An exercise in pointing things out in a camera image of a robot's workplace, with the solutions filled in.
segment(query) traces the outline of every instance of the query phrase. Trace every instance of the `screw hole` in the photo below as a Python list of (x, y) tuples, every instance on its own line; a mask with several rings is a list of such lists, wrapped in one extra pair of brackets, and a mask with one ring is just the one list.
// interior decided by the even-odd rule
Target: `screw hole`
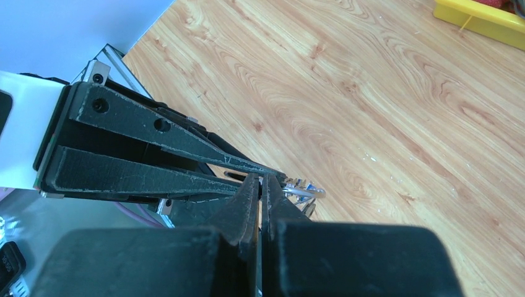
[(93, 75), (93, 82), (96, 82), (97, 84), (101, 84), (104, 81), (104, 76), (102, 76), (99, 73), (95, 73)]
[(92, 107), (98, 113), (105, 113), (110, 109), (110, 104), (104, 98), (99, 98), (93, 101)]
[(153, 127), (159, 132), (168, 132), (171, 129), (171, 124), (165, 119), (156, 119), (153, 123)]

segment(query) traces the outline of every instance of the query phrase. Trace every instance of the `wood grain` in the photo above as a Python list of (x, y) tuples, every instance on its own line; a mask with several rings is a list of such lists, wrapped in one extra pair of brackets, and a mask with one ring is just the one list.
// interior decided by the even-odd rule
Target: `wood grain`
[(525, 296), (524, 53), (431, 0), (177, 0), (124, 58), (156, 100), (313, 179), (318, 220), (426, 226)]

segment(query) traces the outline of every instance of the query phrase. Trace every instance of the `purple cable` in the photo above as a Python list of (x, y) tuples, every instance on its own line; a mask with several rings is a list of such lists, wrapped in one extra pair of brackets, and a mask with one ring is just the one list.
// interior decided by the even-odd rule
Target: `purple cable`
[(163, 226), (159, 223), (152, 222), (146, 218), (141, 217), (140, 215), (132, 212), (127, 207), (123, 206), (120, 202), (114, 202), (114, 205), (117, 209), (120, 209), (121, 212), (123, 212), (125, 215), (129, 216), (130, 218), (141, 222), (147, 226), (154, 227), (154, 228), (162, 228)]
[(159, 223), (153, 216), (149, 214), (149, 212), (142, 207), (140, 204), (135, 204), (137, 208), (141, 211), (142, 215), (145, 216), (146, 219), (159, 224), (161, 227), (164, 227), (161, 223)]

